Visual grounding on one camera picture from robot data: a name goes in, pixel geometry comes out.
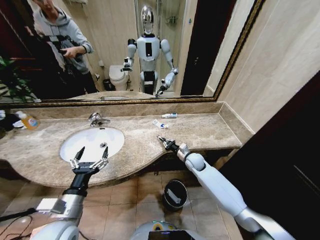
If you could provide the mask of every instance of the hand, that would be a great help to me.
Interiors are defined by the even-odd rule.
[[[86,52],[83,46],[73,46],[73,47],[63,48],[61,50],[66,51],[66,53],[63,56],[70,59],[75,58],[77,54],[84,54]]]

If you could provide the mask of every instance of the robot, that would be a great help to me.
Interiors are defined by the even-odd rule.
[[[249,232],[255,233],[256,240],[294,240],[272,218],[261,215],[246,205],[241,193],[217,169],[210,166],[199,153],[191,153],[185,143],[176,145],[173,139],[161,136],[157,138],[164,148],[176,153],[186,167],[197,177],[199,183],[211,195],[220,208],[230,213],[236,222]],[[79,162],[85,148],[82,148],[70,160],[75,173],[71,186],[63,192],[62,199],[45,198],[37,207],[37,211],[52,213],[52,218],[58,219],[45,225],[32,240],[77,240],[77,228],[83,212],[83,201],[87,196],[86,189],[90,177],[98,173],[108,164],[108,146],[101,159],[97,162]],[[130,240],[167,240],[190,239],[205,240],[201,232],[177,229],[165,221],[148,222],[138,227]]]
[[[140,73],[140,86],[141,91],[146,94],[153,95],[158,80],[158,73],[156,70],[156,63],[162,50],[171,71],[166,75],[165,79],[161,80],[161,86],[155,94],[158,98],[165,90],[167,90],[175,80],[178,74],[178,69],[174,67],[174,60],[170,51],[168,40],[163,39],[160,41],[153,34],[154,14],[152,8],[144,6],[141,11],[141,22],[144,29],[144,34],[135,41],[134,39],[128,40],[128,56],[124,59],[123,68],[121,71],[132,71],[134,64],[134,56],[138,50],[142,72]]]

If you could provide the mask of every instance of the toothpaste tube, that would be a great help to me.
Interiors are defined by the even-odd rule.
[[[178,114],[174,113],[167,113],[167,114],[163,114],[161,117],[163,119],[176,119],[178,116]]]
[[[168,124],[160,123],[157,119],[153,120],[153,125],[156,125],[157,127],[161,128],[161,129],[169,128]]]

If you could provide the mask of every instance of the faucet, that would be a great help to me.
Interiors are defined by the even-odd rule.
[[[92,113],[89,116],[88,121],[92,121],[91,124],[90,124],[90,127],[95,127],[97,124],[100,126],[102,124],[110,123],[109,119],[102,118],[100,113],[98,113],[98,112]]]

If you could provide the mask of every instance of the toilet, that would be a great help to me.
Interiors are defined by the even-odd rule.
[[[128,71],[120,71],[123,67],[122,65],[111,65],[109,68],[109,78],[116,91],[127,90],[129,74]]]

